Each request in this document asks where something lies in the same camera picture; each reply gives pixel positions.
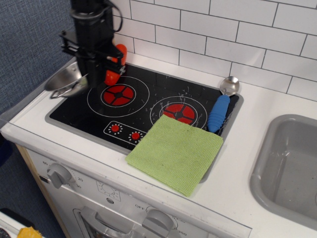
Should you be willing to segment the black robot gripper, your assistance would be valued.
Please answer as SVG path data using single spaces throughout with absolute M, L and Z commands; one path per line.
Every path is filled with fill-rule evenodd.
M 77 58 L 78 68 L 82 76 L 88 74 L 90 87 L 97 87 L 104 81 L 104 73 L 108 69 L 123 72 L 124 67 L 116 69 L 112 58 L 118 59 L 120 66 L 123 54 L 114 46 L 115 30 L 112 18 L 74 19 L 75 31 L 61 31 L 63 51 Z

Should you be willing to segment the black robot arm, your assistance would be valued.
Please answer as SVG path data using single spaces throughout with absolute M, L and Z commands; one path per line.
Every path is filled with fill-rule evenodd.
M 62 31 L 62 50 L 77 59 L 83 76 L 87 76 L 88 85 L 97 87 L 106 79 L 108 70 L 123 73 L 124 54 L 114 45 L 115 32 L 113 11 L 118 7 L 109 0 L 72 0 L 70 15 L 75 31 Z

